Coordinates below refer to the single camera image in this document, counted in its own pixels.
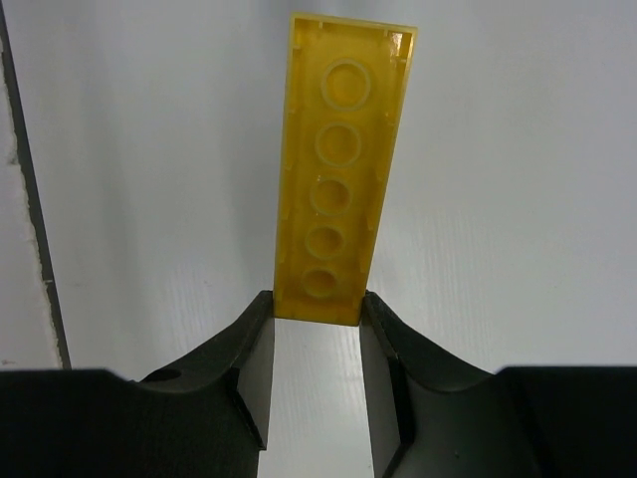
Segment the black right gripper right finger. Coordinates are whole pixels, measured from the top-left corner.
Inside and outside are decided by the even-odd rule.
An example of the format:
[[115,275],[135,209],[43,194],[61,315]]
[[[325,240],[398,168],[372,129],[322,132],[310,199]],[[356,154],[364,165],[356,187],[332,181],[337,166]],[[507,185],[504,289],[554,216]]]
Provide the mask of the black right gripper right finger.
[[481,370],[407,324],[375,293],[359,329],[378,477],[632,477],[632,366]]

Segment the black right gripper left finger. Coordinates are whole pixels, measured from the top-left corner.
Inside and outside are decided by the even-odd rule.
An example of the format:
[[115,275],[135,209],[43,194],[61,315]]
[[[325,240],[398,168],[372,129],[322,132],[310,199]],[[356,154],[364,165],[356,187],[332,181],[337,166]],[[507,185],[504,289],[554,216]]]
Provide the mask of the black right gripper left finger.
[[273,295],[140,381],[106,369],[5,371],[5,477],[254,477],[268,443]]

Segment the long yellow lego plate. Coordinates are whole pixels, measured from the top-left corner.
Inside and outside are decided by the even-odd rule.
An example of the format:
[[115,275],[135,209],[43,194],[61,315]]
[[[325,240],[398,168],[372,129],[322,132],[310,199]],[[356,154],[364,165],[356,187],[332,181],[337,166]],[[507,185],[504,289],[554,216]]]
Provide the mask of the long yellow lego plate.
[[417,31],[310,13],[290,19],[274,314],[359,321]]

